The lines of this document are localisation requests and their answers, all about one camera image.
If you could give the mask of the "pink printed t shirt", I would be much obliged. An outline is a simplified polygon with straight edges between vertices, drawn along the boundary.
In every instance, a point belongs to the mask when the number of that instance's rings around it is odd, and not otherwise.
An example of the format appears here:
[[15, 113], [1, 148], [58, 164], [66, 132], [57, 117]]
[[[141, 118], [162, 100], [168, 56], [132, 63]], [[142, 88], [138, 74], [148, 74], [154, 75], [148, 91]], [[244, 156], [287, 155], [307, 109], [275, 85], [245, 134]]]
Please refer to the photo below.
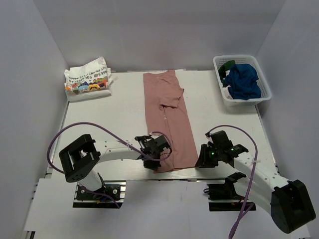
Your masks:
[[156, 173], [192, 168], [198, 154], [183, 97], [174, 70], [143, 74], [145, 118], [148, 132], [159, 131], [170, 140], [172, 153]]

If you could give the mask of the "blue t shirt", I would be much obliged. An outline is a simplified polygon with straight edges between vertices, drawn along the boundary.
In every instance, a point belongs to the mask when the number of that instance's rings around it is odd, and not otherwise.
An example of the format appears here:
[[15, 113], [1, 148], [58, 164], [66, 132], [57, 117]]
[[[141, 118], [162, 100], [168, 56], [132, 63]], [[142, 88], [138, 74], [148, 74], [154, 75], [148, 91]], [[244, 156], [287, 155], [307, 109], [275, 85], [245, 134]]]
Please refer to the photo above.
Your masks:
[[250, 64], [235, 64], [225, 78], [227, 87], [223, 87], [226, 97], [234, 100], [249, 100], [261, 97], [257, 85], [258, 75]]

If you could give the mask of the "white and green t shirt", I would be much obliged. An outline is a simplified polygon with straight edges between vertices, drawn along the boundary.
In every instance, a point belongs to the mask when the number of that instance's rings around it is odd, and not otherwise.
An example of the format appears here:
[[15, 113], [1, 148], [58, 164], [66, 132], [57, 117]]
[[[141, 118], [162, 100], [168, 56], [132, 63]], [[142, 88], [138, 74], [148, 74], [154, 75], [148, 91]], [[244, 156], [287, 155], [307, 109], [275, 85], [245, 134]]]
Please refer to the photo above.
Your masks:
[[229, 75], [230, 69], [233, 65], [235, 65], [236, 62], [234, 60], [230, 60], [225, 62], [219, 69], [218, 74], [220, 77], [220, 81], [222, 83], [223, 87], [227, 87], [228, 85], [225, 83], [225, 78]]

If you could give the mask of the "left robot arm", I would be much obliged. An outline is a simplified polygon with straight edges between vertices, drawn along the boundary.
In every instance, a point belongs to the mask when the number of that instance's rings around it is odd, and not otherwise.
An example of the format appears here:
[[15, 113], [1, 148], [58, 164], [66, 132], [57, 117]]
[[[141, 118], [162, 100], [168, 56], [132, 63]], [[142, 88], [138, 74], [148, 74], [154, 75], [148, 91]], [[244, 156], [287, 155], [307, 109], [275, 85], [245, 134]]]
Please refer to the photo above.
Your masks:
[[103, 178], [94, 171], [95, 165], [114, 160], [142, 160], [151, 170], [160, 167], [172, 153], [165, 135], [143, 135], [134, 138], [140, 145], [135, 148], [129, 141], [96, 141], [84, 134], [59, 152], [66, 182], [84, 186], [95, 199], [105, 194]]

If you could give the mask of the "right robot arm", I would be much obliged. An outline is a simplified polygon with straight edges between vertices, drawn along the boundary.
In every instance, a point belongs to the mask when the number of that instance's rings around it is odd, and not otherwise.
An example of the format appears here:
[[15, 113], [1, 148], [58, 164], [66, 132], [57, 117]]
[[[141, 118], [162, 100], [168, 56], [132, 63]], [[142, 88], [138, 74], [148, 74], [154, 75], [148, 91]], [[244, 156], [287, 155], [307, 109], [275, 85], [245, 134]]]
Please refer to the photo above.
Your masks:
[[242, 215], [254, 205], [261, 207], [284, 233], [313, 221], [316, 213], [309, 193], [300, 180], [289, 180], [258, 161], [241, 144], [234, 145], [225, 131], [206, 133], [209, 139], [201, 146], [197, 168], [214, 168], [224, 162], [236, 171], [222, 184], [209, 184], [204, 193], [212, 201], [242, 200]]

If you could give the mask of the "white plastic basket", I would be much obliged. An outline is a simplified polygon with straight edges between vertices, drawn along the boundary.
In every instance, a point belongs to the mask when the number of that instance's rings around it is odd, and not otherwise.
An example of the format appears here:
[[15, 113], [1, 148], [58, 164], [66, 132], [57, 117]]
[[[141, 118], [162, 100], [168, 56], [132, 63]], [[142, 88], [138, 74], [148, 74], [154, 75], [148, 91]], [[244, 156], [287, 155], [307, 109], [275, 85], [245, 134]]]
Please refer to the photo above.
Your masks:
[[[250, 64], [257, 72], [258, 80], [257, 85], [261, 90], [261, 97], [256, 99], [249, 99], [249, 100], [234, 100], [229, 99], [225, 95], [225, 90], [222, 87], [221, 78], [219, 76], [219, 73], [217, 72], [218, 69], [227, 61], [234, 60], [236, 64]], [[257, 105], [258, 103], [262, 101], [270, 100], [272, 97], [272, 93], [270, 90], [270, 87], [268, 85], [268, 82], [259, 66], [259, 63], [257, 59], [252, 55], [220, 55], [215, 56], [213, 58], [213, 65], [216, 72], [216, 77], [218, 79], [219, 88], [222, 94], [222, 99], [224, 104], [227, 107], [237, 107], [237, 106], [250, 106], [250, 105]]]

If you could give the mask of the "folded white printed t shirt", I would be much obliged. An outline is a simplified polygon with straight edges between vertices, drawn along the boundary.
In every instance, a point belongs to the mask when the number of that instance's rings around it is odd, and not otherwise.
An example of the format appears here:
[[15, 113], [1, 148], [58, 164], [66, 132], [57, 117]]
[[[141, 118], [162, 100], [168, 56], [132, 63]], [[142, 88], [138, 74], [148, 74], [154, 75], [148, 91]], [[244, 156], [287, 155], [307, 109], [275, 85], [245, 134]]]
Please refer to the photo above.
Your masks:
[[104, 57], [83, 66], [66, 69], [64, 76], [64, 88], [69, 102], [108, 97], [112, 94], [114, 77]]

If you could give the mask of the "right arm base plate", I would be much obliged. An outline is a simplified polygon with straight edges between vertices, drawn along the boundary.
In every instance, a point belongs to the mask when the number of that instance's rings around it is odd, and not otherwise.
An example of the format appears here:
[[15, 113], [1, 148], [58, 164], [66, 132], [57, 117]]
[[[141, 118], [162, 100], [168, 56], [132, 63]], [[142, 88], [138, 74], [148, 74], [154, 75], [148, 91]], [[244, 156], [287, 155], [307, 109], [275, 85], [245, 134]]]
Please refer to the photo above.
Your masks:
[[208, 184], [203, 193], [208, 196], [210, 212], [239, 212], [244, 203], [244, 197], [227, 189], [225, 184]]

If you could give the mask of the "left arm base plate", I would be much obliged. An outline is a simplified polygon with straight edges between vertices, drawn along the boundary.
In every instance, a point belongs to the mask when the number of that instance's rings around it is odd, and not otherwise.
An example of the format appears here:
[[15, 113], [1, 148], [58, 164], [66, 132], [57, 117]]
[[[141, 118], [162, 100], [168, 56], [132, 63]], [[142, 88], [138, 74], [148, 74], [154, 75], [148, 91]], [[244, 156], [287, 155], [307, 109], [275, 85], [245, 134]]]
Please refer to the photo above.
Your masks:
[[80, 184], [77, 184], [73, 200], [74, 208], [89, 209], [119, 209], [125, 197], [126, 182], [107, 182], [106, 189], [99, 195], [86, 192]]

